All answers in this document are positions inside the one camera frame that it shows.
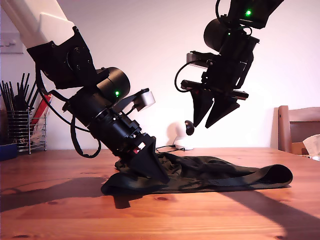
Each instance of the dark green fabric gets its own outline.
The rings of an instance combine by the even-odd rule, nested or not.
[[[157,156],[170,178],[168,184],[139,175],[118,161],[115,167],[119,172],[108,179],[101,191],[105,195],[229,192],[283,188],[293,180],[291,171],[279,164],[255,168],[212,156]]]

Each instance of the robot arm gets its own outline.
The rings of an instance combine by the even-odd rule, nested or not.
[[[126,97],[130,82],[124,72],[116,67],[95,69],[80,31],[67,20],[56,0],[2,0],[1,6],[21,33],[21,40],[35,62],[35,81],[45,102],[44,94],[48,93],[41,71],[56,89],[82,87],[70,99],[50,91],[65,102],[63,110],[73,116],[71,122],[64,121],[70,124],[76,151],[93,158],[102,142],[133,171],[167,183],[169,178],[155,154],[156,138],[142,133],[139,124],[123,112],[130,103],[138,111],[153,104],[149,89]],[[92,156],[83,154],[78,144],[76,118],[99,142],[99,149]]]
[[[253,50],[259,39],[251,36],[252,28],[262,29],[269,16],[284,0],[231,0],[228,15],[219,15],[217,0],[216,19],[204,31],[204,42],[218,54],[192,51],[187,64],[206,68],[201,83],[184,80],[180,92],[190,92],[193,98],[193,123],[197,127],[207,112],[211,112],[205,127],[209,128],[240,105],[249,95],[238,91],[244,84],[254,61]]]

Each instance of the utensil holder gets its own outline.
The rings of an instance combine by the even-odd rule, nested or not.
[[[17,143],[18,152],[31,154],[47,150],[47,115],[31,117],[30,110],[8,111],[8,138]]]

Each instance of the wooden chair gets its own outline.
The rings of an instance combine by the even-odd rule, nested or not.
[[[320,107],[289,110],[278,109],[278,149],[284,152],[307,155],[303,140],[320,134]]]

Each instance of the wooden tabletop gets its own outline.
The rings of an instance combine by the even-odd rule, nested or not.
[[[320,162],[270,148],[212,148],[236,165],[287,166],[289,188],[112,197],[101,185],[117,158],[74,150],[36,152],[1,162],[1,239],[320,240]]]

